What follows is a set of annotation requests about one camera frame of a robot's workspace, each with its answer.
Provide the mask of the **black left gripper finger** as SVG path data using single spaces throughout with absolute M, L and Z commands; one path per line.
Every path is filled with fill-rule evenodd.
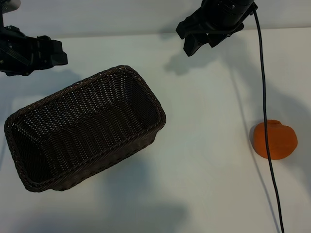
M 61 41 L 51 40 L 50 43 L 51 43 L 50 55 L 52 57 L 63 56 L 64 55 L 63 47 L 62 47 L 62 42 Z
M 65 52 L 53 53 L 50 56 L 50 67 L 64 66 L 68 64 L 68 56 Z

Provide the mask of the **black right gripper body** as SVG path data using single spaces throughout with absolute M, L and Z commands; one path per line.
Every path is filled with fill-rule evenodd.
M 204 0 L 203 25 L 213 48 L 244 28 L 243 21 L 257 10 L 253 0 Z

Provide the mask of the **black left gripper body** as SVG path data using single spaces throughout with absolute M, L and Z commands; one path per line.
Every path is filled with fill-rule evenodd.
M 28 37 L 17 27 L 1 27 L 0 71 L 7 76 L 28 76 L 52 68 L 51 45 L 48 36 Z

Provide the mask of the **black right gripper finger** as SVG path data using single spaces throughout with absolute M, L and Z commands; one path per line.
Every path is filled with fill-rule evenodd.
M 205 38 L 211 28 L 208 21 L 208 10 L 199 8 L 184 21 L 179 22 L 176 32 L 180 38 Z
M 190 33 L 185 38 L 183 49 L 187 56 L 193 56 L 206 43 L 206 33 Z

